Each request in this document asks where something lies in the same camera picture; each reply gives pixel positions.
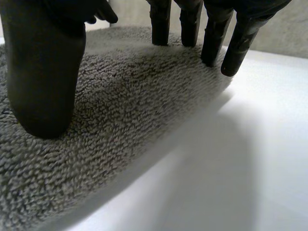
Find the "robotic finger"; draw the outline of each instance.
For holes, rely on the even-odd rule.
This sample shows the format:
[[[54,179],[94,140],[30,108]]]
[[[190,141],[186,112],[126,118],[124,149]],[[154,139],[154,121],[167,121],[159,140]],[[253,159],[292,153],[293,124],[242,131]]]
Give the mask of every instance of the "robotic finger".
[[[147,0],[151,5],[152,43],[166,46],[170,28],[171,0]],[[194,47],[197,43],[203,0],[175,0],[180,6],[182,44]]]
[[[201,54],[203,62],[214,66],[230,23],[233,9],[237,24],[221,66],[222,74],[234,76],[259,29],[291,0],[205,0],[208,23]]]

